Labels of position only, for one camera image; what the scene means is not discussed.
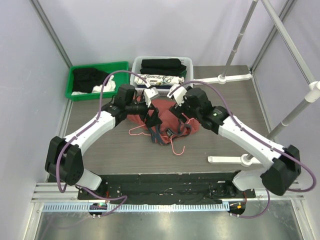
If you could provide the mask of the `red tank top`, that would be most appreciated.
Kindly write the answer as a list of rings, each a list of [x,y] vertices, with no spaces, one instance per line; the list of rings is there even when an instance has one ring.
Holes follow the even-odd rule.
[[[152,103],[159,110],[158,116],[162,121],[159,126],[146,127],[138,115],[128,115],[127,119],[146,130],[153,143],[167,145],[171,143],[171,140],[199,131],[200,124],[196,119],[187,117],[186,122],[182,122],[170,112],[170,107],[175,104],[173,101],[158,98]]]

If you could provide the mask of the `green plastic tray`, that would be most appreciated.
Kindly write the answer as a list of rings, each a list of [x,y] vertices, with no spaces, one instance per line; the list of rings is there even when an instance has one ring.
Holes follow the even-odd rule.
[[[78,65],[70,68],[65,97],[72,101],[86,101],[99,99],[100,93],[94,94],[86,94],[86,95],[71,95],[73,91],[73,81],[74,76],[72,71],[78,68],[96,68],[100,71],[104,71],[109,73],[108,77],[104,80],[103,86],[109,81],[111,76],[114,76],[113,80],[115,81],[116,87],[113,92],[103,92],[103,88],[101,92],[103,92],[103,98],[115,98],[116,100],[124,101],[128,98],[132,98],[134,95],[134,87],[130,85],[129,74],[127,71],[129,70],[129,63],[127,61],[119,61],[119,62],[109,62],[109,63],[98,63],[98,64],[90,64],[90,65]]]

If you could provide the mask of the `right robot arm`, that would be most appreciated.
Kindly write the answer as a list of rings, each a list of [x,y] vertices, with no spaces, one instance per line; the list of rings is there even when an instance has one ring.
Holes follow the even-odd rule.
[[[180,87],[170,91],[167,97],[176,101],[170,108],[176,117],[196,119],[203,128],[236,143],[262,164],[260,169],[236,173],[225,186],[230,197],[236,198],[254,188],[266,188],[282,196],[301,174],[301,166],[289,158],[300,158],[295,146],[284,147],[248,128],[226,108],[213,106],[202,89]]]

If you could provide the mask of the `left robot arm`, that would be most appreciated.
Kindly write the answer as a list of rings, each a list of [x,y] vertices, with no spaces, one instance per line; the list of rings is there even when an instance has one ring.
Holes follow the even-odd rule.
[[[97,200],[106,195],[107,188],[102,178],[84,167],[86,150],[128,115],[140,117],[148,127],[161,123],[159,111],[152,104],[159,96],[157,89],[145,89],[139,99],[135,98],[135,93],[133,85],[121,85],[113,100],[101,106],[93,119],[72,134],[51,139],[44,169],[56,178],[58,184],[89,189],[89,194]]]

